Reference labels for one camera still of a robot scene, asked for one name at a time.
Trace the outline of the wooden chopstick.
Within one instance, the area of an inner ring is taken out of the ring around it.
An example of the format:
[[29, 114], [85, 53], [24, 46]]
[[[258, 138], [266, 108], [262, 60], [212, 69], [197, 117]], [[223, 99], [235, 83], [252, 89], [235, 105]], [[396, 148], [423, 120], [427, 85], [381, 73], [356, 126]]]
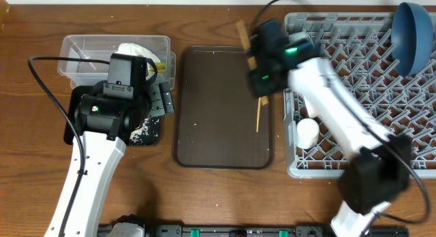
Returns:
[[255, 62], [255, 58], [249, 56], [249, 50], [251, 48], [251, 43], [249, 40], [249, 35], [247, 32], [247, 28], [245, 26], [244, 20], [239, 20], [236, 23], [236, 29], [238, 31], [242, 47], [243, 47], [245, 53], [247, 54], [247, 62], [249, 64], [249, 69], [253, 70], [257, 67], [257, 64]]
[[259, 131], [259, 125], [260, 125], [260, 108], [262, 105], [262, 98], [258, 98], [258, 107], [257, 107], [257, 114], [256, 114], [256, 133]]

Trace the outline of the rice food scraps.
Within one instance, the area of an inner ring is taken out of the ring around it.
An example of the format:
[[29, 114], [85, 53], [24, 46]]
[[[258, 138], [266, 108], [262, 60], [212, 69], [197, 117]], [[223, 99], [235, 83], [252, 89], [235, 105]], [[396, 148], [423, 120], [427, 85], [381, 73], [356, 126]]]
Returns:
[[131, 133], [130, 146], [151, 146], [159, 141], [160, 121], [159, 117], [146, 118], [141, 126]]

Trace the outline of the small white green cup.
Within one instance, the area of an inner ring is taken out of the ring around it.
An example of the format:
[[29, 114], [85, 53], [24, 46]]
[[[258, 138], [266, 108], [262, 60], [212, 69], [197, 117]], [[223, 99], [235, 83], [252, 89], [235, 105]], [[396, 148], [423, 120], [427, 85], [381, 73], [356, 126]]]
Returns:
[[302, 149], [310, 149], [317, 144], [320, 128], [312, 118], [304, 118], [296, 126], [296, 145]]

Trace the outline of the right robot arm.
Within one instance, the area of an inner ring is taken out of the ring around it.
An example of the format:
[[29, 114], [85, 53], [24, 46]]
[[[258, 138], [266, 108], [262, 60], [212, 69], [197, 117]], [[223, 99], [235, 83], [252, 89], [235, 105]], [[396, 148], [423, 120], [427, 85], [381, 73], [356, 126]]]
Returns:
[[268, 20], [252, 30], [249, 41], [256, 64], [249, 72], [253, 94], [290, 88], [341, 147], [349, 165], [338, 180], [343, 201], [330, 226], [336, 236], [361, 236], [408, 188], [410, 140], [390, 133], [362, 107], [306, 33], [288, 35], [277, 20]]

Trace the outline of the grey dishwasher rack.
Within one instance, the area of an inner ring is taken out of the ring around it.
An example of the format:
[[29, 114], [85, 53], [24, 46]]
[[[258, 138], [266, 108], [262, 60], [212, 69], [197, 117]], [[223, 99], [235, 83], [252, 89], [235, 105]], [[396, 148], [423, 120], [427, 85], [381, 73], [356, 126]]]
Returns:
[[[288, 33], [304, 31], [352, 95], [392, 133], [412, 141], [411, 167], [421, 178], [435, 177], [435, 56], [417, 74], [401, 77], [392, 58], [393, 15], [389, 12], [294, 12], [285, 16]], [[320, 125], [317, 144], [296, 145], [297, 123], [308, 117], [304, 99], [283, 92], [285, 159], [292, 178], [338, 178], [348, 165], [333, 134]]]

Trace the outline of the clear plastic bin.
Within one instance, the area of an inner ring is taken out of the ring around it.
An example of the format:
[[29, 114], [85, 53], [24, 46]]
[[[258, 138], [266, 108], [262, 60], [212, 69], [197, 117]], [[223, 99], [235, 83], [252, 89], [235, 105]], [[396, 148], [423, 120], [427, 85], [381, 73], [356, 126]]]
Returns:
[[[120, 44], [133, 43], [156, 54], [166, 71], [159, 72], [156, 82], [168, 82], [174, 87], [176, 55], [170, 50], [170, 38], [165, 35], [68, 35], [64, 38], [60, 56], [75, 59], [109, 61]], [[58, 73], [70, 79], [70, 86], [93, 86], [108, 78], [108, 66], [99, 63], [59, 61]]]

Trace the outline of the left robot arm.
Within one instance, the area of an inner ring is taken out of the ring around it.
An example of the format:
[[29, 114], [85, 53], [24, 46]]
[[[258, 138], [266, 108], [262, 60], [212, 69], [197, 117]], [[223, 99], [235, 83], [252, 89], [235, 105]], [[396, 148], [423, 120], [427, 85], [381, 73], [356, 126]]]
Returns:
[[47, 236], [96, 236], [131, 133], [145, 119], [174, 111], [169, 84], [156, 82], [152, 59], [114, 53], [107, 65], [107, 80], [82, 95], [67, 119], [75, 137], [72, 160]]

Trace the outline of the black rectangular tray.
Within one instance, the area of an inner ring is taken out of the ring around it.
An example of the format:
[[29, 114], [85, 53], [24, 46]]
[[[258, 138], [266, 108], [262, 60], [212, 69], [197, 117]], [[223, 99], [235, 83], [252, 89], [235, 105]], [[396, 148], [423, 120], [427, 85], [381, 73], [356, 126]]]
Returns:
[[[72, 122], [75, 121], [74, 113], [81, 97], [92, 92], [93, 86], [77, 86], [72, 90], [68, 108], [68, 116]], [[139, 128], [131, 133], [129, 146], [156, 145], [159, 141], [159, 132], [159, 117], [146, 118], [142, 121]]]

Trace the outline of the yellow snack wrapper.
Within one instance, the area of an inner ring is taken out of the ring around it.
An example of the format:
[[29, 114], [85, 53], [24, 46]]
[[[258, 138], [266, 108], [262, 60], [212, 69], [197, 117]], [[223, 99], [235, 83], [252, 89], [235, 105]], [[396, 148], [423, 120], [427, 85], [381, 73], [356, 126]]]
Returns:
[[166, 63], [156, 63], [156, 68], [158, 72], [165, 72], [166, 71]]

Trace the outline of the white napkin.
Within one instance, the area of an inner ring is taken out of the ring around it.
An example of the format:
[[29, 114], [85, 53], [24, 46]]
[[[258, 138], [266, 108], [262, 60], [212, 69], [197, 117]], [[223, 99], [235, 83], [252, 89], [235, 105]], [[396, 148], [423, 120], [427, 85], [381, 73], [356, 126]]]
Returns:
[[152, 53], [147, 48], [133, 44], [133, 43], [123, 43], [120, 44], [118, 47], [118, 50], [116, 51], [117, 54], [125, 54], [125, 55], [131, 55], [131, 56], [139, 56], [139, 57], [145, 57], [148, 59], [151, 59], [154, 64], [161, 63], [160, 59], [157, 57], [156, 54]]

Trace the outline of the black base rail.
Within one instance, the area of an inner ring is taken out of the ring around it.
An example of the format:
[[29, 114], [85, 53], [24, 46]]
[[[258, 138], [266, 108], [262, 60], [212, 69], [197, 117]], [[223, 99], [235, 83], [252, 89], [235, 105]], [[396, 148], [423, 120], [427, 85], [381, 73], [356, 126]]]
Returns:
[[297, 225], [187, 225], [182, 221], [145, 219], [123, 215], [109, 224], [97, 227], [97, 236], [142, 237], [334, 237], [329, 224], [299, 223]]

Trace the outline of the dark brown serving tray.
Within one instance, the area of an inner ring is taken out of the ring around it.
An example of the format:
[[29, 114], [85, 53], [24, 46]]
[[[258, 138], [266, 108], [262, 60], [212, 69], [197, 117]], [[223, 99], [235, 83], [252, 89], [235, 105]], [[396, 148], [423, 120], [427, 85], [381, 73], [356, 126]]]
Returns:
[[174, 160], [190, 168], [261, 170], [274, 154], [272, 105], [248, 85], [241, 47], [192, 46], [183, 53]]

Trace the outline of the dark blue plate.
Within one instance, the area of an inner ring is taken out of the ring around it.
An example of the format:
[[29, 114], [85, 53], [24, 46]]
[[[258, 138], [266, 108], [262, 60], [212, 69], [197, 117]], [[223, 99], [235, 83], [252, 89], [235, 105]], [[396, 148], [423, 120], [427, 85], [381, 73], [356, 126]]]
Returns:
[[394, 13], [391, 44], [392, 58], [398, 60], [397, 73], [412, 76], [423, 70], [433, 48], [433, 24], [427, 10], [416, 3], [402, 2]]

